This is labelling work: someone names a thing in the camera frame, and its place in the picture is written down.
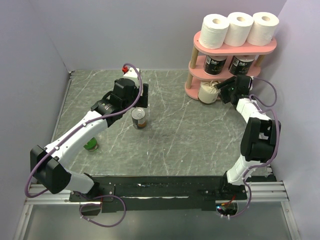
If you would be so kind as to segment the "black paper roll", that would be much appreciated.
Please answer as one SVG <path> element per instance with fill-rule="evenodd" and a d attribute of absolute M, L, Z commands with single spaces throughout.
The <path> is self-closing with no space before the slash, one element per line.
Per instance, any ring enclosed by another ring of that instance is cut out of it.
<path fill-rule="evenodd" d="M 227 56 L 207 55 L 203 64 L 203 70 L 208 75 L 217 76 L 222 72 L 226 60 Z"/>
<path fill-rule="evenodd" d="M 255 60 L 255 55 L 234 55 L 228 67 L 232 75 L 246 75 Z"/>

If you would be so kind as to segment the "white paper towel roll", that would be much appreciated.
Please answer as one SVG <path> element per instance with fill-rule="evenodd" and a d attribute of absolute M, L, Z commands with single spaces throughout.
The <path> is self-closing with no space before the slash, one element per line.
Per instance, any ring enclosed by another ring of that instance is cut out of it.
<path fill-rule="evenodd" d="M 250 33 L 254 19 L 244 12 L 232 12 L 227 17 L 229 27 L 224 39 L 224 43 L 231 47 L 242 46 Z"/>
<path fill-rule="evenodd" d="M 220 14 L 208 14 L 203 18 L 199 43 L 207 49 L 220 48 L 225 40 L 229 20 Z"/>
<path fill-rule="evenodd" d="M 254 46 L 268 45 L 280 22 L 278 17 L 270 12 L 256 12 L 252 18 L 253 24 L 246 41 Z"/>

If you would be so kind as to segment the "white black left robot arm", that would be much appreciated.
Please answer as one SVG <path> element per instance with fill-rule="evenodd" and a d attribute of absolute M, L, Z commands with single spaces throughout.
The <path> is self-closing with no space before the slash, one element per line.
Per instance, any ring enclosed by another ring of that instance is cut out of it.
<path fill-rule="evenodd" d="M 30 177 L 36 178 L 52 194 L 71 190 L 81 192 L 87 201 L 94 201 L 99 195 L 99 184 L 88 174 L 68 170 L 65 162 L 131 108 L 148 106 L 149 86 L 142 82 L 140 75 L 137 82 L 139 85 L 129 78 L 115 80 L 113 90 L 98 100 L 62 137 L 46 147 L 33 147 L 30 151 Z"/>

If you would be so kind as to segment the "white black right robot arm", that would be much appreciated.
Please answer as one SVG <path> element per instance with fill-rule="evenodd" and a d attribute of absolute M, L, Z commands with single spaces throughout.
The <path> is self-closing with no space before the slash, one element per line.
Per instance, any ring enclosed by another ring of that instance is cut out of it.
<path fill-rule="evenodd" d="M 240 156 L 224 173 L 218 193 L 230 199 L 242 192 L 246 180 L 257 169 L 267 166 L 277 155 L 281 123 L 270 118 L 258 105 L 258 97 L 250 94 L 255 78 L 235 75 L 215 85 L 223 103 L 231 103 L 243 117 L 246 127 L 240 143 Z"/>

